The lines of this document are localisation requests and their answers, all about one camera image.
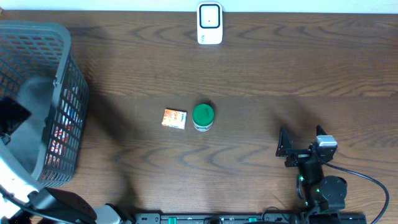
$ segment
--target white device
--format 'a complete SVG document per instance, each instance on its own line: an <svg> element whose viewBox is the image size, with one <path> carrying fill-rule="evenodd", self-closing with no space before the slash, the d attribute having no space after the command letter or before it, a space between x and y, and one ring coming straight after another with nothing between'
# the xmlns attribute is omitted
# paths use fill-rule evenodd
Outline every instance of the white device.
<svg viewBox="0 0 398 224"><path fill-rule="evenodd" d="M198 43L219 44L223 40L223 8L217 2L198 5Z"/></svg>

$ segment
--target green lid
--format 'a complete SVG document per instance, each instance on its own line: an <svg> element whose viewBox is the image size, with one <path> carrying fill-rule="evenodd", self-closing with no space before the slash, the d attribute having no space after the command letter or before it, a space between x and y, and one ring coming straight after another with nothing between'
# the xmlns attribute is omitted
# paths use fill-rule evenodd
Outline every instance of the green lid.
<svg viewBox="0 0 398 224"><path fill-rule="evenodd" d="M206 104L198 105L193 110L193 122L199 126L208 126L214 120L214 111L211 106Z"/></svg>

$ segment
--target white wall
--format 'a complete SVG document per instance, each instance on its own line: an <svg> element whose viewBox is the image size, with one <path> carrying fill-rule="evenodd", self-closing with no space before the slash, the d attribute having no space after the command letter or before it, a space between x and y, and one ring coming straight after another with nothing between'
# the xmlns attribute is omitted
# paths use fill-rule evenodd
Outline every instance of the white wall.
<svg viewBox="0 0 398 224"><path fill-rule="evenodd" d="M3 9L195 11L198 0L0 0ZM219 0L226 12L398 13L398 0Z"/></svg>

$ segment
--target small orange and white packet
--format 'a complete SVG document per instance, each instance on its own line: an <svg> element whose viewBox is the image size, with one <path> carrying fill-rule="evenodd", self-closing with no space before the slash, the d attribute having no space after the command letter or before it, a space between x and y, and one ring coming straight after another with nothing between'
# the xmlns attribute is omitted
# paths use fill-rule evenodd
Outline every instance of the small orange and white packet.
<svg viewBox="0 0 398 224"><path fill-rule="evenodd" d="M175 110L164 110L164 116L162 125L165 127L185 129L185 123L187 122L187 112L175 111Z"/></svg>

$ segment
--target plastic basket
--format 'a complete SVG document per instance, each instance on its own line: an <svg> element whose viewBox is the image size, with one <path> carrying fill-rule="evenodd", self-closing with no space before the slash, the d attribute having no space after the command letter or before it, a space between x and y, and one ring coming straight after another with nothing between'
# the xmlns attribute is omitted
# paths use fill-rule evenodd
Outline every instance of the plastic basket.
<svg viewBox="0 0 398 224"><path fill-rule="evenodd" d="M70 48L59 24L0 21L0 98L32 113L7 147L46 187L72 179L86 119L88 86Z"/></svg>

